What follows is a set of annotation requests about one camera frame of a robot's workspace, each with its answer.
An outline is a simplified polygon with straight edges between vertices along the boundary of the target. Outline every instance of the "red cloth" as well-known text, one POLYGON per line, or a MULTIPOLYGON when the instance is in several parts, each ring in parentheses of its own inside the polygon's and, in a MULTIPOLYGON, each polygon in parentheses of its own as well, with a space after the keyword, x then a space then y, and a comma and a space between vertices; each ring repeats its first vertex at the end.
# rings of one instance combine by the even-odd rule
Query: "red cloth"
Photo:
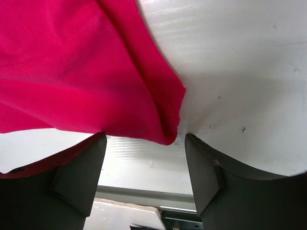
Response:
POLYGON ((0 132, 174 141, 185 88, 134 0, 0 2, 0 132))

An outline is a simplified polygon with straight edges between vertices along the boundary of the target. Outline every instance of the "red fabric underside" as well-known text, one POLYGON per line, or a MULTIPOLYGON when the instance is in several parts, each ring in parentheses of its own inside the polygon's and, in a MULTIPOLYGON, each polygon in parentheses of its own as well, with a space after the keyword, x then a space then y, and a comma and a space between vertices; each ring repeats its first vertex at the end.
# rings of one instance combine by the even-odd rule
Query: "red fabric underside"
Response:
POLYGON ((185 88, 134 0, 5 0, 0 21, 1 133, 174 141, 185 88))
POLYGON ((80 143, 53 154, 49 157, 36 161, 32 164, 23 166, 23 171, 0 173, 0 179, 16 179, 29 177, 52 170, 58 166, 66 165, 76 159, 83 151, 90 148, 96 141, 102 138, 103 133, 96 133, 80 143))

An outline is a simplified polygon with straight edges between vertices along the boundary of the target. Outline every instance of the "red fabric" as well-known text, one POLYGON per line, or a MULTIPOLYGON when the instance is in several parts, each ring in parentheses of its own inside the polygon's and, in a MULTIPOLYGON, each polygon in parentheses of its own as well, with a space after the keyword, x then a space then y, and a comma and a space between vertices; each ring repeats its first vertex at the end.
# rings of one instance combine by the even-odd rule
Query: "red fabric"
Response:
POLYGON ((104 136, 105 135, 102 132, 96 133, 68 149, 41 159, 40 161, 36 161, 32 164, 22 166, 23 170, 20 172, 0 172, 0 179, 15 179, 34 176, 40 173, 44 173, 48 170, 52 170, 58 166, 69 164, 74 159, 76 159, 83 151, 90 148, 91 145, 93 145, 96 141, 104 138, 104 136))
POLYGON ((174 141, 185 88, 134 0, 4 0, 0 22, 1 133, 174 141))

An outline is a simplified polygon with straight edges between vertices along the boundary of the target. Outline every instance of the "dark spot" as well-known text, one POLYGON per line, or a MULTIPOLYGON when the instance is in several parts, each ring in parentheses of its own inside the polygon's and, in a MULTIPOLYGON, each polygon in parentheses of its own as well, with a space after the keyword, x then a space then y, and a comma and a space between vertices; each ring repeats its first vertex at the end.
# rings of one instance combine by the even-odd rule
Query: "dark spot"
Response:
POLYGON ((243 126, 243 127, 241 128, 242 133, 244 133, 245 130, 246 130, 246 126, 243 126))
POLYGON ((19 167, 19 168, 16 168, 16 169, 11 170, 9 173, 19 173, 19 172, 23 172, 23 171, 25 171, 25 170, 26 170, 26 168, 24 168, 24 167, 19 167))

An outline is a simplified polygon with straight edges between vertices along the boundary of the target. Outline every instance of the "white surface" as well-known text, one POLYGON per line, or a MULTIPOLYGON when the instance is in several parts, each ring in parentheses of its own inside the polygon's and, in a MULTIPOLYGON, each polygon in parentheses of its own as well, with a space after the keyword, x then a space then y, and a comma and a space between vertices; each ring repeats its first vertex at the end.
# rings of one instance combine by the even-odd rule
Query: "white surface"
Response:
POLYGON ((130 225, 165 230, 159 211, 154 207, 95 199, 84 230, 130 230, 130 225))
MULTIPOLYGON (((170 147, 109 139, 99 184, 191 194, 183 145, 189 131, 256 168, 284 175, 306 170, 307 1, 139 2, 188 90, 179 139, 170 147)), ((84 137, 40 132, 1 135, 0 171, 84 137), (24 146, 17 142, 23 138, 24 146)))

